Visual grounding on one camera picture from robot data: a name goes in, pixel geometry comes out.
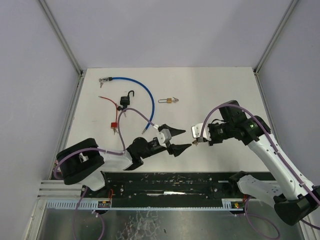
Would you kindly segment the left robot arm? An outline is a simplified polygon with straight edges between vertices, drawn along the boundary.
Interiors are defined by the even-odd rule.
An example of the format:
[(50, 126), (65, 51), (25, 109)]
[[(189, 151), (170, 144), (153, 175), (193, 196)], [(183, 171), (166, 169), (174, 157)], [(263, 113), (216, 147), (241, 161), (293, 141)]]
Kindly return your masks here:
[(92, 191), (99, 191), (106, 185), (105, 173), (133, 171), (141, 167), (143, 160), (162, 152), (178, 157), (191, 146), (172, 144), (172, 137), (185, 133), (183, 129), (172, 128), (166, 124), (159, 126), (157, 136), (151, 141), (137, 137), (124, 150), (104, 150), (99, 148), (94, 138), (87, 138), (56, 155), (58, 169), (64, 184), (81, 184)]

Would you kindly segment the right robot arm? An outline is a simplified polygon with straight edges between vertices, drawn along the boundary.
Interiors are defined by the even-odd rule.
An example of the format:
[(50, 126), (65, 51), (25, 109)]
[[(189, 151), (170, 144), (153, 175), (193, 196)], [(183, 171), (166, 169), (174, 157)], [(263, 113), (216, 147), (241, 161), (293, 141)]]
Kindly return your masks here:
[(277, 186), (240, 171), (230, 178), (238, 190), (273, 207), (279, 218), (293, 226), (320, 206), (320, 187), (305, 177), (276, 141), (265, 121), (236, 100), (212, 109), (203, 122), (191, 127), (194, 143), (209, 146), (225, 140), (241, 141), (267, 167)]

